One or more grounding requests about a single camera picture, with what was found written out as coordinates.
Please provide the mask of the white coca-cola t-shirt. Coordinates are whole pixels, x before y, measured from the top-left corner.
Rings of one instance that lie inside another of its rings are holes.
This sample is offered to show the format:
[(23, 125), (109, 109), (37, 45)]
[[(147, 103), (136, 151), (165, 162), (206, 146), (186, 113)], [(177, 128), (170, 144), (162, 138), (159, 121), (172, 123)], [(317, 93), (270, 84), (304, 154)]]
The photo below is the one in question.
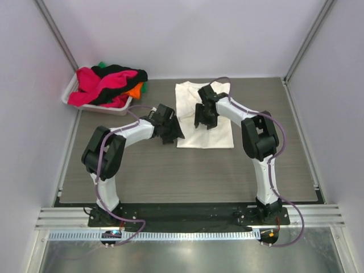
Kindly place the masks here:
[(202, 103), (198, 91), (205, 85), (190, 81), (175, 85), (176, 116), (184, 135), (184, 138), (177, 140), (177, 148), (228, 149), (234, 147), (229, 119), (220, 115), (217, 117), (217, 126), (209, 129), (207, 118), (203, 115), (195, 117), (197, 112), (202, 112), (196, 105)]

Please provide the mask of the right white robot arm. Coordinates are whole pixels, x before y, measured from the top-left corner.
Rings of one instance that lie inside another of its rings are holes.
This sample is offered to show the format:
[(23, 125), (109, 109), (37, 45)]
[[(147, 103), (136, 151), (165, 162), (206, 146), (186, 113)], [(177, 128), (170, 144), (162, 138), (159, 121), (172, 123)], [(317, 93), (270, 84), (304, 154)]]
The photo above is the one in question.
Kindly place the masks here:
[(244, 107), (228, 94), (216, 93), (211, 85), (203, 86), (198, 94), (201, 102), (195, 107), (195, 127), (205, 125), (208, 130), (213, 129), (222, 116), (241, 128), (243, 149), (253, 161), (257, 180), (257, 220), (263, 225), (271, 224), (282, 211), (282, 199), (275, 176), (279, 138), (270, 113)]

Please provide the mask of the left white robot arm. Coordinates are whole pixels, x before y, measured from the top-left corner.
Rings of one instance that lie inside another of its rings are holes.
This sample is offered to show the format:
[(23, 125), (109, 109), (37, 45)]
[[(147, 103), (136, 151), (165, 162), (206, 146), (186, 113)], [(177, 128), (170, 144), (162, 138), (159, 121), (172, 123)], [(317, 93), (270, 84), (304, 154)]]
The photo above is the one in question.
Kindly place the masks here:
[(98, 126), (95, 129), (81, 162), (93, 180), (96, 204), (103, 210), (101, 219), (107, 226), (117, 226), (121, 220), (121, 213), (116, 209), (120, 200), (115, 176), (121, 166), (124, 150), (155, 137), (160, 137), (163, 144), (172, 144), (174, 140), (184, 138), (175, 111), (163, 104), (129, 125), (116, 128)]

